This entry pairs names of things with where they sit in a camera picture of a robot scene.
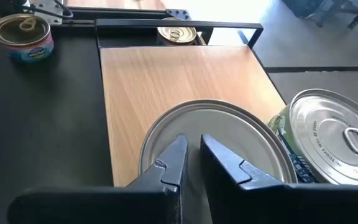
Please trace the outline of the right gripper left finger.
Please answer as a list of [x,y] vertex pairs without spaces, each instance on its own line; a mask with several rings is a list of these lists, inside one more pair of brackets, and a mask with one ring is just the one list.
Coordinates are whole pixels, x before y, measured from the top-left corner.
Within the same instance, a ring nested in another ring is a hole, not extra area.
[[155,162],[129,184],[135,192],[130,224],[182,224],[188,139],[179,134]]

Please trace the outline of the white green tuna can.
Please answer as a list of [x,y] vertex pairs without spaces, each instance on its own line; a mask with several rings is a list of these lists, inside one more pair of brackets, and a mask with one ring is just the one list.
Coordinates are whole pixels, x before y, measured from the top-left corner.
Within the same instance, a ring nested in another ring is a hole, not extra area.
[[358,185],[358,104],[324,89],[299,92],[269,122],[298,181]]
[[184,224],[212,224],[200,166],[200,138],[208,134],[256,168],[297,182],[290,157],[271,129],[242,108],[219,100],[193,100],[165,112],[145,136],[139,172],[145,172],[178,134],[188,138]]

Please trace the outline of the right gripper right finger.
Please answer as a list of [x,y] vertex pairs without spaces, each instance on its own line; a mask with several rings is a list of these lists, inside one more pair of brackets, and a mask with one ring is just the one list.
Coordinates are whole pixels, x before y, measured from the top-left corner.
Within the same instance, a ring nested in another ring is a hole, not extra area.
[[213,224],[279,224],[283,182],[254,167],[210,135],[201,136],[201,170]]

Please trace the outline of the black aluminium table frame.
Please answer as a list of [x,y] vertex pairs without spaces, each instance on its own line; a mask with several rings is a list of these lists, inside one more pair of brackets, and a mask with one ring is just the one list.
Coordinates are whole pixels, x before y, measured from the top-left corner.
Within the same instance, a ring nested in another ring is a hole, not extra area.
[[190,13],[184,9],[114,9],[94,7],[69,7],[73,13],[71,19],[52,18],[47,19],[51,27],[55,28],[92,28],[96,19],[163,19],[177,17],[183,20],[191,20]]

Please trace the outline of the wooden shelf with black frame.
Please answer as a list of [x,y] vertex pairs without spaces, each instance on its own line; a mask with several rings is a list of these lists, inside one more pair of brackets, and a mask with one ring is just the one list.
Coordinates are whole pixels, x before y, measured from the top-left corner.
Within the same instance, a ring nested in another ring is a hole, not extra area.
[[116,186],[137,177],[147,131],[179,103],[224,100],[264,122],[285,106],[247,45],[102,47],[99,54]]

